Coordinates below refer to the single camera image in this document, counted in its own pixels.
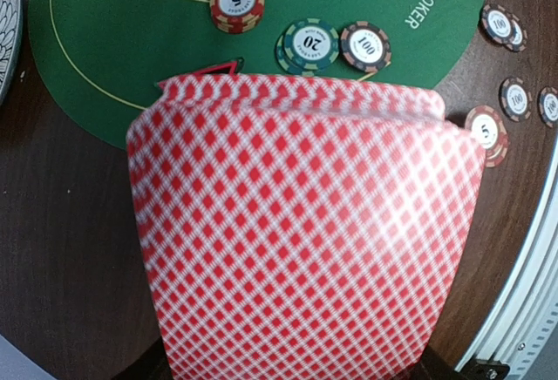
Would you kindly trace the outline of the red five chip stack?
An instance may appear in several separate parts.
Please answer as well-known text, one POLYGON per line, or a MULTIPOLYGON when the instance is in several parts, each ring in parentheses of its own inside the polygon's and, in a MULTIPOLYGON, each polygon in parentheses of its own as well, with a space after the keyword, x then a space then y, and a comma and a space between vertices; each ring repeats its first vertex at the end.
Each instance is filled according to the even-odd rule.
POLYGON ((499 166, 507 156, 509 138, 501 116, 488 105, 474 107, 467 115, 465 128, 486 151, 485 166, 499 166))

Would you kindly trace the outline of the red-backed card deck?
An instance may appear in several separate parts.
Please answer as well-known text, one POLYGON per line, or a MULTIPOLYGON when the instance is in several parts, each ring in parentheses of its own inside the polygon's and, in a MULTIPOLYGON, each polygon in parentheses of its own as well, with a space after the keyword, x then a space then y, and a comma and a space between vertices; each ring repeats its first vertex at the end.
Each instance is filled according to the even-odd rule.
POLYGON ((160 82, 127 156, 176 379, 406 379, 484 171, 438 93, 334 78, 160 82))

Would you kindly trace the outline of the patterned ceramic saucer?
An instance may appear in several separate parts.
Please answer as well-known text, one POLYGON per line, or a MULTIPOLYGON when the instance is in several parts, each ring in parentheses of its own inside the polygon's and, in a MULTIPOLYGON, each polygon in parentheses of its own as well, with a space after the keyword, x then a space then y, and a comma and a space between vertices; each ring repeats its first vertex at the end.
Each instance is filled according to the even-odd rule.
POLYGON ((23 23, 22 0, 1 0, 0 11, 0 98, 5 100, 13 79, 22 38, 23 23))

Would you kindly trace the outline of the green chips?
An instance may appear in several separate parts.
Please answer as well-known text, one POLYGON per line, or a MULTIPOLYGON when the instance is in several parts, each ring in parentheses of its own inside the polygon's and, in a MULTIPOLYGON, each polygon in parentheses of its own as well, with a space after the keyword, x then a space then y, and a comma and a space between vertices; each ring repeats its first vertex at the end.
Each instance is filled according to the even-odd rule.
POLYGON ((276 61, 291 75, 314 77, 333 65, 338 55, 336 29, 319 18, 291 23, 276 42, 276 61))

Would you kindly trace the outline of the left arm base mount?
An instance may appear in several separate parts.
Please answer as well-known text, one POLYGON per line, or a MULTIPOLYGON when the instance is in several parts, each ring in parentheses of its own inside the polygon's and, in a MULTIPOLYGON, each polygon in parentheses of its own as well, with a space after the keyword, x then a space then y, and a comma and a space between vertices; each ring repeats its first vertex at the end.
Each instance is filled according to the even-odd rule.
POLYGON ((471 358, 460 370, 470 380, 503 380, 510 372, 510 366, 500 361, 471 358))

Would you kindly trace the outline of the round green poker mat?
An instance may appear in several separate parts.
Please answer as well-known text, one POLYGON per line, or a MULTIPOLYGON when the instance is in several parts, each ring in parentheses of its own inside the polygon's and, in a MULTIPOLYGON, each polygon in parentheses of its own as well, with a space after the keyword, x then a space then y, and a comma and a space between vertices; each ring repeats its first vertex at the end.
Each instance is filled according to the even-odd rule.
POLYGON ((391 62, 376 79, 434 87, 459 60, 484 0, 265 0, 262 21, 228 34, 212 21, 209 0, 29 0, 33 56, 63 111, 117 147, 158 96, 166 78, 242 61, 246 74, 278 74, 275 46, 306 17, 341 30, 358 20, 382 29, 391 62))

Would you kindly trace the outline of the red five chips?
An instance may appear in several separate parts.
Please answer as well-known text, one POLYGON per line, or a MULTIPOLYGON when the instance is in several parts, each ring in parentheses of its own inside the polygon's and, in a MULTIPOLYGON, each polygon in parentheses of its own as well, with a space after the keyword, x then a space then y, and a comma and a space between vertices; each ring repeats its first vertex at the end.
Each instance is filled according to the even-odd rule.
POLYGON ((209 0, 212 21, 218 30, 242 34, 262 20, 265 0, 209 0))

